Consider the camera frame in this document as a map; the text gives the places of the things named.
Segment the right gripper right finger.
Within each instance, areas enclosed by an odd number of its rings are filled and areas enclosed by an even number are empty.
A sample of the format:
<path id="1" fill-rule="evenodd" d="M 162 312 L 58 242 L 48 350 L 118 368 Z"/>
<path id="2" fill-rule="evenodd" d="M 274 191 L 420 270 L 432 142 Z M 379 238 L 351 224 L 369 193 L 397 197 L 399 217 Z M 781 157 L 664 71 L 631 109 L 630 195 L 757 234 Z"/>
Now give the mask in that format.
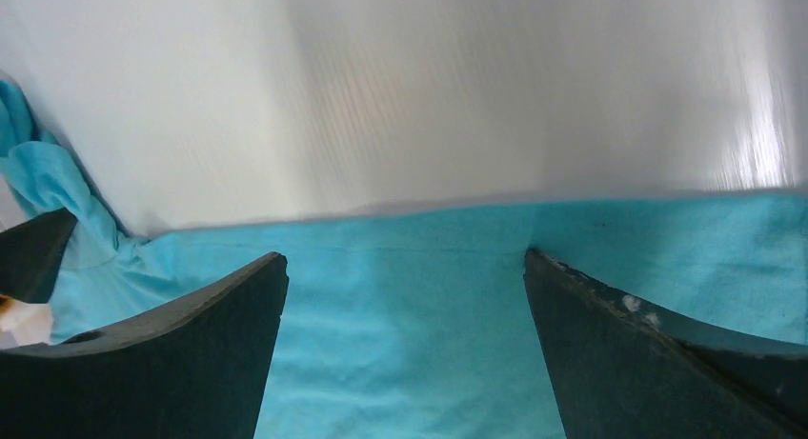
<path id="1" fill-rule="evenodd" d="M 698 321 L 530 249 L 524 284 L 570 438 L 803 438 L 807 348 Z"/>

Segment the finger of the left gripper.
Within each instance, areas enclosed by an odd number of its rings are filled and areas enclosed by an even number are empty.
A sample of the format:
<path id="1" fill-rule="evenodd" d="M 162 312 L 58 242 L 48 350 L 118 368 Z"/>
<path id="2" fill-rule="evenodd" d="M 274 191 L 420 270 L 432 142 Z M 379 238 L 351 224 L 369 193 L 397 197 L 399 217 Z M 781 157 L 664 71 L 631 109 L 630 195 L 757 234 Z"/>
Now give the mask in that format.
<path id="1" fill-rule="evenodd" d="M 1 233 L 1 295 L 49 302 L 77 220 L 66 209 L 40 214 Z"/>

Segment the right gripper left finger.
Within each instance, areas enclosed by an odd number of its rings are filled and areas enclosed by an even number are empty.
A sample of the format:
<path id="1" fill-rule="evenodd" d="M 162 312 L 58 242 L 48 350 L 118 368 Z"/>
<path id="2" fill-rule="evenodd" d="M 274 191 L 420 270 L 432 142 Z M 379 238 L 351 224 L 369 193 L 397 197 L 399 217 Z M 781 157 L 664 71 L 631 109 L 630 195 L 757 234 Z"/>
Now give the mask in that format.
<path id="1" fill-rule="evenodd" d="M 59 345 L 1 354 L 5 438 L 251 438 L 289 278 L 266 254 Z"/>

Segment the cyan t-shirt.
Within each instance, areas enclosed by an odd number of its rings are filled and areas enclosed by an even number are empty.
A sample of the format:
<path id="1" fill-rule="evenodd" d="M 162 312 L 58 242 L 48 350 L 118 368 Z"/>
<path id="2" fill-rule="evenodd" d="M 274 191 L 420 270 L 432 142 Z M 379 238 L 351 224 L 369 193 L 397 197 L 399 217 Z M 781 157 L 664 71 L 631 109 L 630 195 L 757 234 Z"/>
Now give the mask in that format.
<path id="1" fill-rule="evenodd" d="M 277 251 L 291 279 L 260 438 L 559 438 L 522 281 L 530 247 L 696 319 L 807 340 L 807 200 L 537 203 L 128 236 L 71 155 L 1 86 L 1 174 L 29 217 L 78 225 L 53 343 Z"/>

